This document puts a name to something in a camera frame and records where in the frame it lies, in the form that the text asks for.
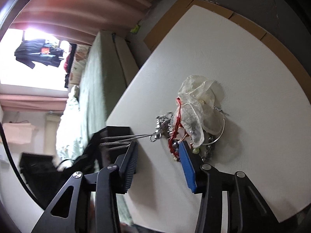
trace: red string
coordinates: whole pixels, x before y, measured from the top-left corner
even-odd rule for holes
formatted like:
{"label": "red string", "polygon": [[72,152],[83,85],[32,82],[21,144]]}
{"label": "red string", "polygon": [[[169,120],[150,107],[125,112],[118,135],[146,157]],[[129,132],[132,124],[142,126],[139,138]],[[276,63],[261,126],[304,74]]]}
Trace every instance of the red string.
{"label": "red string", "polygon": [[179,97],[177,97],[176,100],[179,104],[179,109],[178,109],[178,116],[176,119],[175,129],[173,131],[171,138],[169,139],[169,149],[170,149],[171,153],[174,154],[175,157],[179,158],[178,152],[176,152],[173,148],[173,141],[177,137],[178,128],[181,125],[181,123],[180,123],[180,121],[181,121],[181,100]]}

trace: white board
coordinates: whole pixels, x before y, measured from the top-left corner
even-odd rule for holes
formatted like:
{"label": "white board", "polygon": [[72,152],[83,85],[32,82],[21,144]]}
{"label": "white board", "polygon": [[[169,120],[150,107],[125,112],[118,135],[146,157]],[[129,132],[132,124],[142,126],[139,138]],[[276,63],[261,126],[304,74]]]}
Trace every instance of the white board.
{"label": "white board", "polygon": [[[311,106],[296,79],[262,42],[228,19],[193,6],[136,75],[107,124],[135,134],[155,130],[156,116],[176,109],[185,78],[219,82],[229,114],[212,164],[244,171],[279,221],[311,202]],[[141,145],[126,195],[136,224],[164,232],[194,232],[200,195],[187,188],[165,140]]]}

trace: blue gripper pad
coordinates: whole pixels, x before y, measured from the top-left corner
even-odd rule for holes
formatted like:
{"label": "blue gripper pad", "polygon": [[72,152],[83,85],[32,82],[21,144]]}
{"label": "blue gripper pad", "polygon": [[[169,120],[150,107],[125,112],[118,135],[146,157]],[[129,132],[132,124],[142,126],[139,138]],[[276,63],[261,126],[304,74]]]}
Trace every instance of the blue gripper pad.
{"label": "blue gripper pad", "polygon": [[178,153],[188,188],[190,188],[193,193],[196,193],[197,184],[195,181],[195,171],[188,156],[184,143],[179,144]]}

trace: window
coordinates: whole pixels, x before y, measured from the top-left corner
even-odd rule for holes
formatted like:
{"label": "window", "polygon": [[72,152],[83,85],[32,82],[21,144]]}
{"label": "window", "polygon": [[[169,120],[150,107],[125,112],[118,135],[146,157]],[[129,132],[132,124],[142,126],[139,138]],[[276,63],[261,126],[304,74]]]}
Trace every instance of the window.
{"label": "window", "polygon": [[[27,65],[16,60],[15,50],[25,40],[43,38],[56,47],[64,48],[63,59],[59,67],[46,66],[39,62],[33,62],[35,67],[31,69]],[[50,34],[35,29],[26,31],[8,29],[0,42],[0,82],[1,84],[26,86],[42,89],[54,89],[67,91],[65,85],[64,63],[69,54],[70,44],[67,41],[59,41]]]}

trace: black cable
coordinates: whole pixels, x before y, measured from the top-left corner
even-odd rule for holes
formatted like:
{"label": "black cable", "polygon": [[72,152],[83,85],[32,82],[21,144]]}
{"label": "black cable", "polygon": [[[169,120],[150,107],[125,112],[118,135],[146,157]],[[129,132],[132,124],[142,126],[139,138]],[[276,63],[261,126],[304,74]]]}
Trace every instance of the black cable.
{"label": "black cable", "polygon": [[3,127],[2,127],[2,123],[0,122],[0,137],[2,139],[2,143],[3,143],[3,146],[4,146],[4,150],[5,150],[5,153],[7,154],[7,158],[12,166],[12,169],[16,175],[16,177],[18,178],[20,184],[23,186],[24,190],[26,191],[26,193],[34,200],[34,202],[36,202],[40,208],[42,208],[43,210],[45,210],[45,206],[43,206],[39,201],[38,199],[33,195],[33,193],[29,190],[29,188],[27,187],[27,185],[25,184],[24,180],[22,179],[21,177],[21,174],[18,172],[18,169],[17,167],[15,166],[15,163],[12,159],[12,155],[10,153],[10,149],[9,149],[9,146],[7,145],[7,139],[5,138],[5,134],[4,134],[4,130],[3,130]]}
{"label": "black cable", "polygon": [[24,123],[24,122],[29,123],[29,121],[28,121],[28,120],[24,120],[24,121],[21,121],[21,122],[16,122],[16,123]]}
{"label": "black cable", "polygon": [[56,167],[56,169],[58,169],[58,168],[60,167],[60,165],[61,165],[62,163],[64,163],[65,161],[67,161],[67,160],[71,160],[71,159],[69,159],[69,158],[64,159],[62,162],[60,162],[60,163],[58,164],[58,166]]}

